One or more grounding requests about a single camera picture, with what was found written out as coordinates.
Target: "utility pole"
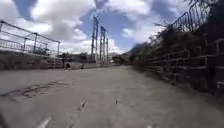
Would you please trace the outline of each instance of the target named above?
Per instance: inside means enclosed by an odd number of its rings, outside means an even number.
[[[97,60],[98,28],[99,28],[99,20],[97,19],[96,16],[94,16],[93,17],[92,45],[91,45],[91,59],[92,59],[92,61]]]

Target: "road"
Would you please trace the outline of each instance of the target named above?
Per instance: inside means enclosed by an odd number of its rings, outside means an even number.
[[[8,71],[0,83],[7,128],[224,127],[221,106],[130,67]]]

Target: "white cloud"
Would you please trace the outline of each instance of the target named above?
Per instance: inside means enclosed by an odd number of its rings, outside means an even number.
[[[110,8],[110,10],[124,13],[129,20],[132,21],[132,27],[122,30],[123,37],[131,38],[137,43],[142,43],[147,41],[149,36],[153,36],[163,29],[154,25],[155,23],[162,23],[163,21],[160,14],[151,10],[152,3],[155,1],[156,0],[109,0],[105,6]],[[168,0],[166,3],[167,8],[173,12],[176,18],[189,8],[188,4],[183,2],[183,0]]]
[[[0,18],[8,21],[14,22],[19,13],[15,3],[12,0],[0,0]]]
[[[137,43],[143,43],[148,40],[149,36],[157,34],[162,28],[155,26],[154,23],[159,23],[161,17],[159,15],[151,15],[146,19],[135,21],[133,28],[124,28],[123,37],[131,38]]]
[[[39,34],[47,34],[52,31],[52,26],[46,23],[38,23],[19,18],[16,20],[16,24],[29,31],[38,32]]]
[[[173,12],[175,17],[181,16],[184,12],[189,9],[189,2],[184,0],[167,0],[167,6],[169,10]]]
[[[108,46],[109,46],[109,49],[108,49],[109,53],[119,53],[119,54],[121,54],[121,53],[124,53],[124,52],[127,51],[126,49],[121,49],[118,46],[116,46],[115,40],[113,40],[113,39],[109,39]]]
[[[38,0],[31,14],[40,21],[79,20],[94,8],[94,0]]]
[[[69,52],[69,53],[81,53],[81,52],[91,52],[91,40],[83,40],[76,43],[62,41],[61,44],[61,52]]]
[[[112,11],[131,16],[146,15],[150,11],[150,6],[146,0],[109,0],[105,6]]]

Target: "transmission tower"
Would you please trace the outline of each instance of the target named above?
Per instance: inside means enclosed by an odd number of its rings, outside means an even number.
[[[93,17],[93,34],[92,34],[92,46],[91,46],[91,59],[92,61],[97,60],[97,47],[98,47],[98,28],[99,28],[99,20],[96,16]]]
[[[101,26],[100,29],[100,61],[105,60],[105,42],[106,42],[106,29]]]

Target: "road marking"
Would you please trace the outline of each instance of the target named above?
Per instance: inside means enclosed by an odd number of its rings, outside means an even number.
[[[46,128],[48,123],[51,121],[51,117],[46,118],[45,120],[43,120],[41,122],[41,124],[39,126],[37,126],[36,128]]]
[[[149,126],[147,126],[147,128],[153,128],[153,127],[149,125]]]

